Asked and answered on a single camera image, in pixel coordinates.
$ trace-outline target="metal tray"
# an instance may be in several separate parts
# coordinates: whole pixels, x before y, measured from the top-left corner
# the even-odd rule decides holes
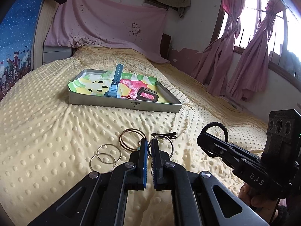
[[[84,69],[74,78],[74,80],[90,75],[99,75],[106,73],[106,70]],[[94,105],[115,108],[127,108],[141,111],[157,111],[178,113],[182,107],[182,103],[159,81],[156,81],[158,92],[170,103],[157,103],[143,100],[132,100],[124,98],[110,98],[95,95],[86,95],[72,92],[69,89],[69,103],[74,105]]]

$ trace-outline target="pink sheet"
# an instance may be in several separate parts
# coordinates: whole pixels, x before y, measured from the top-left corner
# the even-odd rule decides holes
[[[58,7],[44,45],[132,48],[153,62],[167,63],[160,56],[166,14],[166,9],[109,0],[67,0]]]

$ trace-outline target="human hand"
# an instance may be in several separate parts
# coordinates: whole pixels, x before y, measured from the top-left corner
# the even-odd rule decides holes
[[[238,198],[240,198],[244,203],[246,203],[248,206],[254,206],[257,208],[261,208],[260,212],[257,214],[263,218],[266,222],[270,222],[271,216],[273,215],[273,212],[275,210],[275,206],[277,201],[270,200],[265,195],[256,195],[253,198],[251,198],[248,195],[248,192],[250,191],[251,186],[248,184],[244,184],[239,191]],[[273,220],[278,216],[278,210],[276,210],[275,215],[273,217]]]

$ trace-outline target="bumpy texture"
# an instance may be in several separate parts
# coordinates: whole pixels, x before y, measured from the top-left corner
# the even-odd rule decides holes
[[[127,72],[157,77],[183,103],[180,113],[68,103],[67,84],[79,72],[113,70],[118,63]],[[139,128],[148,139],[152,132],[177,132],[171,160],[192,172],[208,170],[238,193],[242,181],[221,159],[207,157],[196,138],[207,123],[219,121],[228,128],[230,142],[260,153],[266,140],[265,125],[210,96],[171,65],[156,67],[132,49],[82,47],[72,58],[30,72],[9,91],[0,102],[0,203],[16,226],[27,225],[88,174],[90,158],[100,145],[120,146],[118,136],[126,128]],[[219,128],[209,132],[223,138]],[[125,141],[137,147],[138,137],[127,133]],[[104,148],[103,152],[119,156],[114,147]],[[171,152],[166,141],[160,148]],[[117,164],[130,156],[121,150]],[[129,192],[125,225],[173,225],[171,194],[154,190],[150,162],[147,189]],[[92,166],[100,172],[111,169],[97,159]]]

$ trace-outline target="blue wall panel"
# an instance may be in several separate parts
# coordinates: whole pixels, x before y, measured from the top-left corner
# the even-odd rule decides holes
[[[31,71],[31,47],[42,0],[16,0],[0,24],[0,101]]]

